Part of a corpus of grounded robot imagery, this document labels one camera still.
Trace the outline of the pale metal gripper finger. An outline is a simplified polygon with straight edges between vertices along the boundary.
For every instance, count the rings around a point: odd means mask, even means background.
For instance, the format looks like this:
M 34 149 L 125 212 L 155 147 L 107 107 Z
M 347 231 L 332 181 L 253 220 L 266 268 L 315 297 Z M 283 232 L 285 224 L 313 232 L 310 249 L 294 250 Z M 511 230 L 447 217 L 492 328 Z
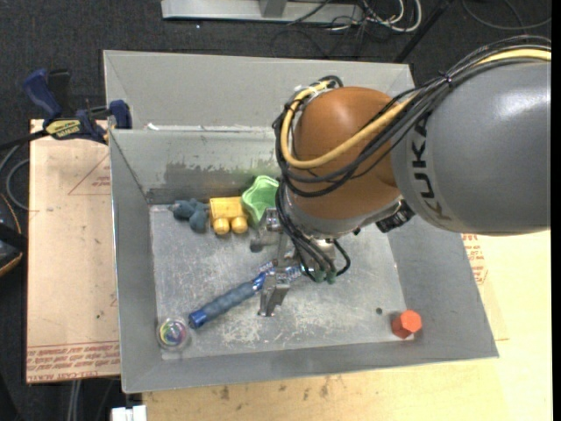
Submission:
M 273 302 L 273 295 L 276 289 L 275 272 L 270 272 L 266 275 L 264 280 L 260 300 L 258 314 L 262 317 L 272 317 L 274 313 L 275 303 Z
M 277 306 L 282 302 L 291 288 L 291 284 L 302 276 L 300 264 L 280 268 L 274 274 L 274 285 L 269 298 L 269 315 L 273 316 Z

